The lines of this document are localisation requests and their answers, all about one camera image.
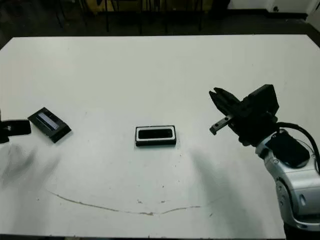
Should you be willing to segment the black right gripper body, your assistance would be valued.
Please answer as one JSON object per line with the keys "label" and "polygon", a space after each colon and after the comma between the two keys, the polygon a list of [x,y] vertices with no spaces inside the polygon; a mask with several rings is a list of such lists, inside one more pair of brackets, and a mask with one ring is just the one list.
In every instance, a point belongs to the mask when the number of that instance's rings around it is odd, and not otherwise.
{"label": "black right gripper body", "polygon": [[277,111],[276,96],[247,96],[240,101],[239,112],[225,115],[209,130],[216,135],[222,128],[229,127],[242,145],[256,147],[276,130]]}

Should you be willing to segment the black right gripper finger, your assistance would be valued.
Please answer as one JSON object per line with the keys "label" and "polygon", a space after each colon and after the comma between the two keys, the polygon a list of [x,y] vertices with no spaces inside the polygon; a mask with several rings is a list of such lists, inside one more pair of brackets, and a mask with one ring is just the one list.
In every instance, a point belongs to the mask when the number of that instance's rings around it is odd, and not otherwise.
{"label": "black right gripper finger", "polygon": [[209,96],[216,108],[225,116],[232,114],[235,96],[228,91],[209,91]]}
{"label": "black right gripper finger", "polygon": [[241,101],[230,92],[215,87],[212,92],[212,101],[221,113],[237,113]]}

